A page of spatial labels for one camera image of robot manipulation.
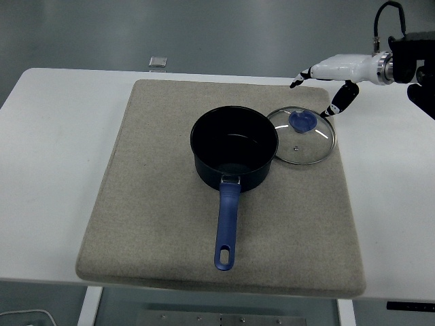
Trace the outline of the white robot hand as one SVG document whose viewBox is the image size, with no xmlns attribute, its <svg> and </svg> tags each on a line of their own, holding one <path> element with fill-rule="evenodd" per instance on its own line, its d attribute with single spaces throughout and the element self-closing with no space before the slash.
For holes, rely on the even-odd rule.
<svg viewBox="0 0 435 326">
<path fill-rule="evenodd" d="M 374 56 L 337 54 L 300 72 L 290 84 L 290 88 L 295 88 L 308 79 L 343 82 L 328 108 L 321 113 L 322 117 L 337 115 L 346 110 L 359 94 L 360 82 L 368 81 L 382 86 L 391 83 L 387 72 L 390 58 L 388 52 Z"/>
</svg>

